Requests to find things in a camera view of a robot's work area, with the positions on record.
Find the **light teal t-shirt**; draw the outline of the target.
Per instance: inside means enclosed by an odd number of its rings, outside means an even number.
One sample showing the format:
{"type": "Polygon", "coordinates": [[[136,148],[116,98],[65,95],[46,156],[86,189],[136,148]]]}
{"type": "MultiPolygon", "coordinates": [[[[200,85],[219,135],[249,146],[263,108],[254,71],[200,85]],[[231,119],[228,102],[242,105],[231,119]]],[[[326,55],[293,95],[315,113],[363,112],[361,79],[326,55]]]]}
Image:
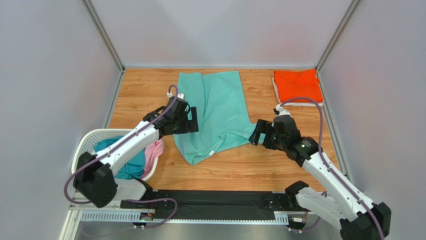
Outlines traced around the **light teal t-shirt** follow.
{"type": "Polygon", "coordinates": [[[181,72],[177,87],[197,112],[199,130],[173,137],[178,151],[190,165],[249,144],[256,124],[250,121],[238,71],[181,72]]]}

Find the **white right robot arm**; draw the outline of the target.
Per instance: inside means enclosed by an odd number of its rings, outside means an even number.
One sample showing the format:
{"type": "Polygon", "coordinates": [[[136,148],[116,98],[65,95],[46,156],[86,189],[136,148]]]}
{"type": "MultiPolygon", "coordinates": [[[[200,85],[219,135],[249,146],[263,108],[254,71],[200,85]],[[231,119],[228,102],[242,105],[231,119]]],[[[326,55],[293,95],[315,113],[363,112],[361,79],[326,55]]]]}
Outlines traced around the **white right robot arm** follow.
{"type": "Polygon", "coordinates": [[[384,202],[375,203],[357,189],[313,138],[301,136],[290,115],[279,115],[273,121],[258,120],[250,143],[258,145],[261,136],[266,149],[285,152],[331,196],[325,197],[298,181],[285,190],[298,206],[334,226],[344,240],[382,240],[389,235],[391,209],[384,202]]]}

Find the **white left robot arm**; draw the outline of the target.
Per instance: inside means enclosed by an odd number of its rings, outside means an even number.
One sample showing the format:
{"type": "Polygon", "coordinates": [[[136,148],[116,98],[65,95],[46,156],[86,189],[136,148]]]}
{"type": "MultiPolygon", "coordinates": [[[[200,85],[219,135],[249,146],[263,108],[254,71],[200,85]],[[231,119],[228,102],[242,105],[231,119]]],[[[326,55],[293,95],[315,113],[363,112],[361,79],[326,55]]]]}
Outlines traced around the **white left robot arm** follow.
{"type": "Polygon", "coordinates": [[[126,135],[98,153],[77,154],[72,173],[73,187],[87,200],[103,208],[112,201],[140,200],[146,192],[142,180],[115,176],[136,154],[164,136],[199,131],[197,108],[172,96],[167,105],[148,113],[126,135]]]}

